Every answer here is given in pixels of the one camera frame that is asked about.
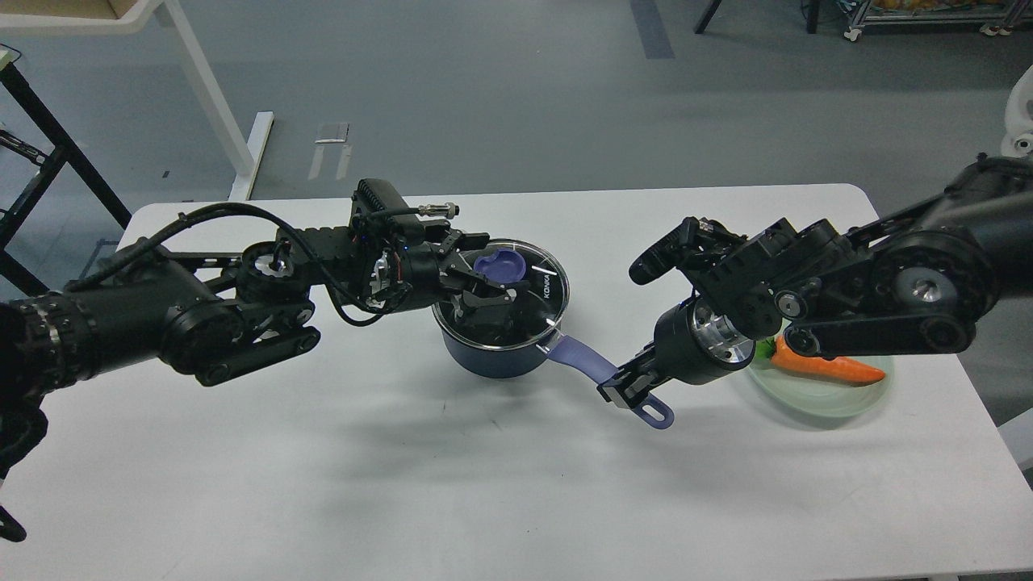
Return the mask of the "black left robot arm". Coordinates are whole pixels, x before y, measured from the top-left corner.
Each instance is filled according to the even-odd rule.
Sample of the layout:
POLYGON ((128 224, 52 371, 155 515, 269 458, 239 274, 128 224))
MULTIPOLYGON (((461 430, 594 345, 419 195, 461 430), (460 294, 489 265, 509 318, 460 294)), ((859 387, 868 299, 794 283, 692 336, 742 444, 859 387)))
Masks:
POLYGON ((461 317, 501 322, 528 290, 473 267, 488 234, 451 227, 446 205, 364 210, 333 228, 292 227, 247 203, 214 203, 111 255, 63 290, 2 305, 2 473, 45 437, 42 400, 97 375, 158 359, 206 387, 309 353, 311 290, 323 286, 341 320, 450 303, 461 317), (238 254, 174 253, 165 242, 215 219, 276 225, 238 254))

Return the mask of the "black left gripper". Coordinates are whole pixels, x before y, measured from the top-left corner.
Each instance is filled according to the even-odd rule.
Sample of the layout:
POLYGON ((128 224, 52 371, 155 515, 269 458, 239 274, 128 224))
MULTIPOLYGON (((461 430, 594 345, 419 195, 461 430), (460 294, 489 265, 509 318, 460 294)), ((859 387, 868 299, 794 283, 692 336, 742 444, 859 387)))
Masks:
POLYGON ((429 243, 373 241, 366 244, 366 305, 371 311, 413 311, 450 299, 455 324, 504 324, 516 304, 516 288, 475 286, 455 290, 444 275, 479 276, 516 283, 516 239, 465 235, 442 253, 429 243))

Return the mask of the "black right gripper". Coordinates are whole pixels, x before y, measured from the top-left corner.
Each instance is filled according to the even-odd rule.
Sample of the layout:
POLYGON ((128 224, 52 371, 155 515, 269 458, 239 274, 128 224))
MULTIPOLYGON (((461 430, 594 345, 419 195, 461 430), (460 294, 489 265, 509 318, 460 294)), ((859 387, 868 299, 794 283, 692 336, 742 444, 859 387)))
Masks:
POLYGON ((757 342, 718 314, 705 299, 690 299, 660 316, 646 343, 597 392, 617 408, 633 411, 664 380, 707 385, 746 369, 757 342))

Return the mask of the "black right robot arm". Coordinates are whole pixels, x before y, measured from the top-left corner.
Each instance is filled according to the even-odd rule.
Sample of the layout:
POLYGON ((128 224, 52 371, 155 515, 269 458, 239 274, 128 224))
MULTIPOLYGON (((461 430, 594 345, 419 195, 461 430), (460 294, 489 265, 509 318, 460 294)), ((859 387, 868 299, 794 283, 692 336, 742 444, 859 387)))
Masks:
POLYGON ((1030 156, 987 156, 941 194, 863 227, 779 219, 743 236, 687 217, 629 269, 643 286, 678 270, 692 295, 599 393, 634 409, 668 380, 745 369, 780 334, 805 359, 966 350, 1004 298, 1031 294, 1030 156))

